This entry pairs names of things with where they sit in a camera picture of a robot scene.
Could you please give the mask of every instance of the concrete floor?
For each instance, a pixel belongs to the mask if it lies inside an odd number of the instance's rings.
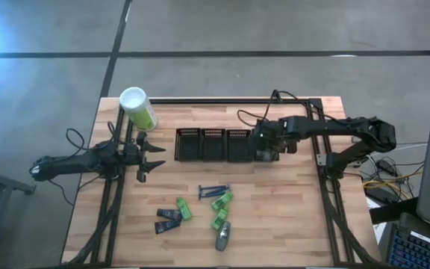
[[[0,52],[110,52],[124,1],[0,0]],[[121,52],[430,49],[430,0],[134,0],[127,19]],[[0,59],[1,174],[27,182],[40,156],[72,153],[66,128],[90,136],[108,62]],[[342,96],[349,116],[394,124],[401,143],[429,134],[430,56],[119,59],[108,95],[130,86],[150,96]],[[386,155],[408,163],[424,153]],[[55,179],[70,200],[78,178]],[[56,265],[71,213],[47,182],[33,196],[14,193],[0,268]]]

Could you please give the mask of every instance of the wooden tabletop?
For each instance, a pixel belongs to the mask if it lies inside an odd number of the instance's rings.
[[[344,118],[338,96],[321,97],[325,113]],[[236,116],[238,109],[262,115],[265,105],[154,105],[158,127],[149,142],[166,152],[149,153],[148,160],[166,163],[136,180],[137,167],[125,176],[113,266],[305,266],[331,265],[325,215],[320,196],[311,140],[298,144],[294,155],[280,155],[273,163],[229,164],[174,161],[176,128],[249,129]],[[100,102],[90,140],[91,146],[110,137],[107,121],[116,122],[118,98]],[[305,115],[301,105],[272,105],[268,118]],[[350,146],[350,137],[330,137],[333,151]],[[81,184],[96,174],[82,176]],[[198,186],[230,184],[234,199],[229,205],[231,237],[224,252],[215,250],[216,232],[210,223],[214,199],[198,200]],[[63,262],[86,243],[96,227],[104,182],[97,180],[77,195]],[[341,180],[341,191],[350,229],[364,248],[379,259],[367,202],[358,177]],[[176,197],[186,199],[192,219],[181,227],[156,235],[158,208],[176,209]],[[341,256],[342,240],[337,230]],[[103,241],[101,257],[104,257]]]

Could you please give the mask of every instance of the green package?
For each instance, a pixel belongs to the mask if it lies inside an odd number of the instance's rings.
[[[228,204],[232,198],[233,193],[227,191],[225,194],[223,194],[223,196],[221,196],[219,199],[212,203],[212,209],[215,211],[219,211],[219,209],[223,208],[226,204]]]
[[[184,220],[189,220],[192,218],[192,213],[190,213],[190,210],[187,206],[187,201],[185,201],[182,197],[177,197],[177,207],[178,210],[180,210],[180,213],[182,214],[182,218]]]
[[[220,227],[223,225],[223,223],[225,222],[225,220],[227,219],[227,216],[228,216],[228,211],[226,211],[223,208],[220,209],[220,211],[215,217],[215,220],[212,221],[212,224],[211,224],[212,228],[218,231]]]

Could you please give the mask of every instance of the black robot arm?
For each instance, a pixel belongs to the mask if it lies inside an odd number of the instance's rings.
[[[343,171],[353,161],[366,158],[372,152],[389,152],[396,148],[394,126],[375,117],[344,120],[311,120],[292,116],[277,121],[258,120],[254,130],[255,150],[272,150],[296,153],[296,144],[313,135],[352,135],[359,137],[342,152],[329,153],[325,161],[325,174],[330,178],[343,178]]]
[[[139,132],[136,143],[125,144],[123,150],[118,150],[119,143],[111,139],[96,144],[82,155],[44,156],[34,162],[29,172],[36,181],[50,180],[58,175],[90,172],[96,172],[106,178],[115,178],[119,175],[122,166],[139,165],[137,180],[145,182],[145,173],[165,163],[165,161],[146,161],[146,152],[165,151],[152,146],[146,138],[145,132]]]

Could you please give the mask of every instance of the keyboard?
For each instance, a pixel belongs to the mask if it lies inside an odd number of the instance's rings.
[[[404,268],[430,269],[430,243],[395,229],[390,242],[388,262]]]

